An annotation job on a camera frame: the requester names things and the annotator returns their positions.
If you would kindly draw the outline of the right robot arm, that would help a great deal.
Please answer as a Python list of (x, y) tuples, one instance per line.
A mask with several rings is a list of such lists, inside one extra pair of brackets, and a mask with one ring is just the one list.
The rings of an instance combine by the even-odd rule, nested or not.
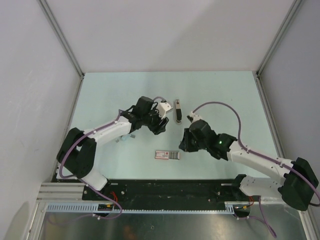
[(319, 181), (309, 162), (303, 158), (290, 160), (271, 158), (256, 152), (226, 133), (215, 133), (203, 119), (191, 117), (184, 129), (179, 149), (184, 152), (207, 151), (213, 158), (245, 165), (264, 177), (238, 174), (230, 188), (231, 196), (242, 201), (247, 196), (282, 198), (290, 207), (306, 211)]

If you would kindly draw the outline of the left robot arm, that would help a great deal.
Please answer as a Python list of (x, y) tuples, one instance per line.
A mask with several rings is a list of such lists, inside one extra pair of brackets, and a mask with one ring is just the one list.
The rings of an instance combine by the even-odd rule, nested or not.
[(167, 115), (172, 109), (173, 106), (163, 97), (141, 96), (127, 110), (120, 109), (117, 117), (108, 123), (87, 130), (70, 129), (56, 156), (60, 164), (59, 176), (62, 179), (76, 178), (93, 187), (93, 194), (98, 199), (107, 199), (111, 188), (107, 185), (107, 177), (95, 165), (97, 148), (143, 126), (154, 135), (165, 132), (169, 122)]

